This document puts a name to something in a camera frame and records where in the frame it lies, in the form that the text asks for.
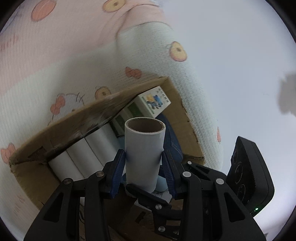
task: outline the cardboard tube opening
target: cardboard tube opening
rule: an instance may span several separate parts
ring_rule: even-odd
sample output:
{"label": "cardboard tube opening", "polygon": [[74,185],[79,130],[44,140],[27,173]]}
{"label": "cardboard tube opening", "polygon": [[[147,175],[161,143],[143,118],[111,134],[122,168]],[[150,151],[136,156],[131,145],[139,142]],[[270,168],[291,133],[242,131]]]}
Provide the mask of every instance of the cardboard tube opening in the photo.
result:
{"label": "cardboard tube opening", "polygon": [[153,118],[133,118],[127,121],[127,127],[143,133],[154,133],[164,129],[163,124]]}

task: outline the patterned fabric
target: patterned fabric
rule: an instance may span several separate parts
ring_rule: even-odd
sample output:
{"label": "patterned fabric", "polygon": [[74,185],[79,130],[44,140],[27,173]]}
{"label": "patterned fabric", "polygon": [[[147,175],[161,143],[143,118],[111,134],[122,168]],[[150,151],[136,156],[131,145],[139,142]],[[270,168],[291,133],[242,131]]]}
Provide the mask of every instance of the patterned fabric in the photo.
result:
{"label": "patterned fabric", "polygon": [[0,216],[22,240],[38,209],[9,157],[46,126],[135,83],[169,76],[208,167],[220,169],[217,120],[162,11],[149,0],[25,0],[0,33]]}

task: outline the white cardboard tube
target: white cardboard tube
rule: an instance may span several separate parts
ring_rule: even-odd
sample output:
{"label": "white cardboard tube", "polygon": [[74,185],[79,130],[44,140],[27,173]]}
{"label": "white cardboard tube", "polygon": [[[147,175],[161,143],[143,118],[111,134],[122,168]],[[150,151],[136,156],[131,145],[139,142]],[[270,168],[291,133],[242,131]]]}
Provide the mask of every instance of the white cardboard tube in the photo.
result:
{"label": "white cardboard tube", "polygon": [[85,178],[97,171],[103,170],[102,164],[84,138],[70,146],[67,152]]}
{"label": "white cardboard tube", "polygon": [[[77,166],[65,151],[49,161],[48,164],[60,181],[66,178],[71,178],[73,181],[84,179]],[[84,206],[84,197],[80,198],[80,203]]]}
{"label": "white cardboard tube", "polygon": [[156,187],[165,124],[148,117],[125,123],[126,181],[149,193]]}
{"label": "white cardboard tube", "polygon": [[113,161],[120,149],[119,142],[109,123],[85,137],[85,140],[103,166],[106,162]]}

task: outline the open cardboard box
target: open cardboard box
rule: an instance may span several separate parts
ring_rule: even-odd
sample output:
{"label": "open cardboard box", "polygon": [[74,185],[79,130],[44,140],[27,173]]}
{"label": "open cardboard box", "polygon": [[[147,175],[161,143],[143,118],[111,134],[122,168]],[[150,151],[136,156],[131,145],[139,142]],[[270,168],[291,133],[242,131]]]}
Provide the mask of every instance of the open cardboard box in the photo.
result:
{"label": "open cardboard box", "polygon": [[[49,125],[17,149],[10,158],[11,171],[32,202],[41,209],[60,183],[47,164],[48,161],[110,121],[138,94],[156,86],[161,86],[171,100],[171,104],[163,114],[171,123],[179,140],[184,161],[191,160],[203,165],[203,153],[182,100],[170,79],[160,77],[133,85],[72,112]],[[156,235],[145,225],[134,220],[143,214],[143,210],[139,207],[131,209],[134,201],[133,198],[127,197],[123,190],[119,191],[114,200],[107,200],[108,224],[127,240],[169,240]]]}

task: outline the silver rivet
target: silver rivet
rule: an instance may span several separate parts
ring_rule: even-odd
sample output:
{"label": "silver rivet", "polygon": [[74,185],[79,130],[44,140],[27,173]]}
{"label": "silver rivet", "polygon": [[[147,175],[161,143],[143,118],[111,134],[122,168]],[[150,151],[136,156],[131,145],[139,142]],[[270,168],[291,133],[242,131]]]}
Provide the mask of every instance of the silver rivet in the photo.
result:
{"label": "silver rivet", "polygon": [[70,178],[67,178],[64,180],[64,184],[70,184],[72,182],[72,180]]}
{"label": "silver rivet", "polygon": [[102,177],[102,176],[104,176],[105,175],[105,173],[103,172],[103,171],[98,171],[98,172],[96,172],[96,176],[97,177]]}
{"label": "silver rivet", "polygon": [[155,208],[156,208],[157,210],[159,210],[159,209],[162,209],[162,206],[161,206],[160,204],[156,204],[156,205],[155,205]]}
{"label": "silver rivet", "polygon": [[165,227],[164,227],[164,226],[160,226],[160,227],[158,228],[158,231],[163,233],[163,232],[165,231]]}
{"label": "silver rivet", "polygon": [[183,176],[184,177],[191,177],[191,173],[190,172],[183,172]]}
{"label": "silver rivet", "polygon": [[217,178],[216,183],[218,183],[219,185],[222,185],[222,184],[224,184],[224,181],[221,178]]}

